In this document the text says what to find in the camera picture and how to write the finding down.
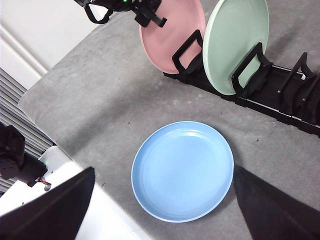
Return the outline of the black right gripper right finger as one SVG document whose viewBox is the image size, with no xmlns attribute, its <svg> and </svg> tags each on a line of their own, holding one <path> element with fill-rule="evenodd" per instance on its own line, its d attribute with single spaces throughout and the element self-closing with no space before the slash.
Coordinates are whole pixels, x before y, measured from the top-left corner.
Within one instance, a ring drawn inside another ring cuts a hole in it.
<svg viewBox="0 0 320 240">
<path fill-rule="evenodd" d="M 242 166 L 234 167 L 234 189 L 254 240 L 318 240 L 320 212 Z"/>
</svg>

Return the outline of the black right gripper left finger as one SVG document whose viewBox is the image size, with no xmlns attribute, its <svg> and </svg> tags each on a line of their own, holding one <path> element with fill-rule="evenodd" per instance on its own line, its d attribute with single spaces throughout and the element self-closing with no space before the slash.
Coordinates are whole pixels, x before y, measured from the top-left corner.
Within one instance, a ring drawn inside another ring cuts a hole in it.
<svg viewBox="0 0 320 240">
<path fill-rule="evenodd" d="M 89 207 L 95 170 L 88 167 L 0 218 L 2 240 L 74 240 Z"/>
</svg>

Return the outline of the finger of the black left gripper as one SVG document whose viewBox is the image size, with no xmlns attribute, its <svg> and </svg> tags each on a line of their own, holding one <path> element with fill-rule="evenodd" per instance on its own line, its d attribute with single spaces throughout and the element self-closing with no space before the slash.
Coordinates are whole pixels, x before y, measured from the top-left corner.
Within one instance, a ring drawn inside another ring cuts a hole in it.
<svg viewBox="0 0 320 240">
<path fill-rule="evenodd" d="M 154 22 L 160 28 L 162 28 L 167 22 L 167 19 L 165 17 L 159 18 L 152 9 L 151 10 L 148 9 L 147 18 L 152 22 Z"/>
<path fill-rule="evenodd" d="M 142 27 L 146 28 L 148 24 L 150 23 L 150 19 L 148 19 L 146 16 L 144 16 L 142 13 L 140 13 L 137 10 L 133 11 L 135 13 L 134 20 L 139 23 Z"/>
</svg>

